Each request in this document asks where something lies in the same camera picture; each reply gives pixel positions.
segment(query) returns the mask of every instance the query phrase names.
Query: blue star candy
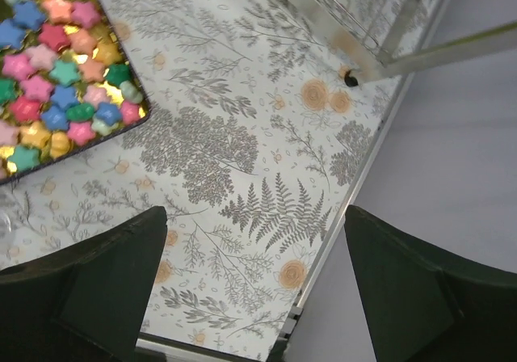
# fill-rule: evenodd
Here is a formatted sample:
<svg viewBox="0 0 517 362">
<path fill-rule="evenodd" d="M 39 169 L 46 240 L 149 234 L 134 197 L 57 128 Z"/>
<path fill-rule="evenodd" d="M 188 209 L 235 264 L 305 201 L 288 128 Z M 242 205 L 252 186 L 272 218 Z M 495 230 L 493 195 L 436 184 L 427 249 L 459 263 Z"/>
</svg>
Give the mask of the blue star candy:
<svg viewBox="0 0 517 362">
<path fill-rule="evenodd" d="M 45 113 L 41 113 L 40 117 L 48 130 L 68 130 L 69 128 L 66 114 L 59 107 L 51 106 Z"/>
<path fill-rule="evenodd" d="M 64 87 L 57 85 L 54 94 L 50 97 L 50 101 L 56 104 L 62 111 L 66 111 L 72 106 L 79 105 L 77 91 L 75 87 Z"/>
<path fill-rule="evenodd" d="M 12 19 L 3 20 L 0 23 L 0 49 L 22 49 L 25 35 L 25 31 L 16 27 Z"/>
<path fill-rule="evenodd" d="M 122 120 L 122 113 L 113 103 L 101 102 L 95 116 L 104 121 L 109 126 L 113 126 Z"/>
<path fill-rule="evenodd" d="M 38 5 L 33 1 L 19 2 L 13 6 L 15 17 L 13 20 L 21 28 L 30 28 L 37 31 L 45 22 L 47 16 L 40 11 Z"/>
</svg>

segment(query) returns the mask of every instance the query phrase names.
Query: yellow star candy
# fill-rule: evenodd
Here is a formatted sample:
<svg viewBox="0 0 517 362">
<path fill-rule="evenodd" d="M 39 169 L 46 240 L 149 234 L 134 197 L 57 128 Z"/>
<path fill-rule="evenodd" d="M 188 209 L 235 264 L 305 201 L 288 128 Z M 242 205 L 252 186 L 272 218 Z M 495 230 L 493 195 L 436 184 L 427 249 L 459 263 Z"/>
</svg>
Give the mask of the yellow star candy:
<svg viewBox="0 0 517 362">
<path fill-rule="evenodd" d="M 43 149 L 50 140 L 50 132 L 43 126 L 41 121 L 33 122 L 30 125 L 20 126 L 21 143 L 28 146 L 35 146 Z"/>
<path fill-rule="evenodd" d="M 97 49 L 99 51 L 95 55 L 95 60 L 104 63 L 105 66 L 122 61 L 122 55 L 114 43 L 99 43 Z"/>
</svg>

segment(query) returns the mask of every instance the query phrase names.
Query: table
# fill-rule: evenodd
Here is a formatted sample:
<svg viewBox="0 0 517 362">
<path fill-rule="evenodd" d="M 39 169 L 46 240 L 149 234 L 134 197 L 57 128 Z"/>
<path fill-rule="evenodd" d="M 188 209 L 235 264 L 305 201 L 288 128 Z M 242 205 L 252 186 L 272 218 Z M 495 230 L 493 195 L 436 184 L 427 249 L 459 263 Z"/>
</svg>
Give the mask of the table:
<svg viewBox="0 0 517 362">
<path fill-rule="evenodd" d="M 278 0 L 102 3 L 152 116 L 0 188 L 15 229 L 0 266 L 163 205 L 169 233 L 142 330 L 265 360 L 401 79 L 346 89 L 350 62 Z"/>
</svg>

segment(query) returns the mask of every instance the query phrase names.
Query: pink star candy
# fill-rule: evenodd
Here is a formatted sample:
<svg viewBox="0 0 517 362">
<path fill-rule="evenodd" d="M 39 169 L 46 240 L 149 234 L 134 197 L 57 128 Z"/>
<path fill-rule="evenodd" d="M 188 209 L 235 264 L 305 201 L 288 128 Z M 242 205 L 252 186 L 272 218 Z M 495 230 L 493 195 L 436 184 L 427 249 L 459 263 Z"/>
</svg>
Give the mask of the pink star candy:
<svg viewBox="0 0 517 362">
<path fill-rule="evenodd" d="M 74 140 L 77 145 L 85 145 L 89 140 L 95 138 L 95 132 L 91 130 L 89 122 L 70 122 L 70 128 L 66 135 L 70 140 Z"/>
<path fill-rule="evenodd" d="M 25 91 L 25 96 L 31 101 L 48 102 L 50 94 L 54 91 L 54 85 L 43 79 L 40 75 L 21 81 L 20 86 Z"/>
<path fill-rule="evenodd" d="M 122 107 L 120 108 L 120 112 L 122 113 L 122 122 L 126 125 L 137 122 L 140 119 L 139 111 L 140 107 L 138 105 L 130 103 L 129 101 L 123 101 Z"/>
<path fill-rule="evenodd" d="M 5 55 L 3 57 L 2 74 L 22 81 L 34 74 L 36 70 L 29 63 L 29 57 L 24 53 Z"/>
<path fill-rule="evenodd" d="M 86 29 L 70 33 L 68 37 L 70 38 L 70 43 L 72 43 L 72 50 L 76 53 L 85 53 L 90 57 L 93 55 L 94 49 L 97 47 L 97 40 Z"/>
<path fill-rule="evenodd" d="M 100 14 L 95 9 L 93 2 L 75 1 L 74 10 L 72 11 L 72 21 L 86 29 L 92 28 L 96 23 L 100 22 Z"/>
<path fill-rule="evenodd" d="M 104 87 L 97 87 L 94 85 L 89 85 L 86 88 L 86 94 L 84 94 L 82 100 L 95 107 L 95 110 L 99 108 L 99 104 L 101 102 L 111 102 L 110 97 L 107 96 L 106 89 Z"/>
<path fill-rule="evenodd" d="M 45 44 L 29 47 L 25 50 L 25 53 L 29 57 L 29 63 L 35 69 L 52 71 L 57 60 L 57 54 Z"/>
<path fill-rule="evenodd" d="M 18 122 L 37 121 L 40 119 L 40 107 L 41 103 L 31 101 L 22 95 L 9 105 L 9 111 L 13 113 Z"/>
<path fill-rule="evenodd" d="M 18 127 L 10 126 L 6 121 L 0 120 L 0 145 L 18 144 L 18 133 Z"/>
</svg>

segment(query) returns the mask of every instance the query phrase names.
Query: black object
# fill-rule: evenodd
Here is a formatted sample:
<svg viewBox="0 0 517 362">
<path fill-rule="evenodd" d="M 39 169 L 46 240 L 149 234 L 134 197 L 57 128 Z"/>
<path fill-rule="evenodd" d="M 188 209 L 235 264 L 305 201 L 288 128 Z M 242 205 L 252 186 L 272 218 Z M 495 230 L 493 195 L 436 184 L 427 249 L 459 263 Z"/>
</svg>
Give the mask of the black object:
<svg viewBox="0 0 517 362">
<path fill-rule="evenodd" d="M 349 206 L 345 231 L 377 362 L 517 358 L 517 275 Z"/>
<path fill-rule="evenodd" d="M 152 207 L 0 271 L 0 360 L 133 360 L 166 235 L 166 211 Z"/>
</svg>

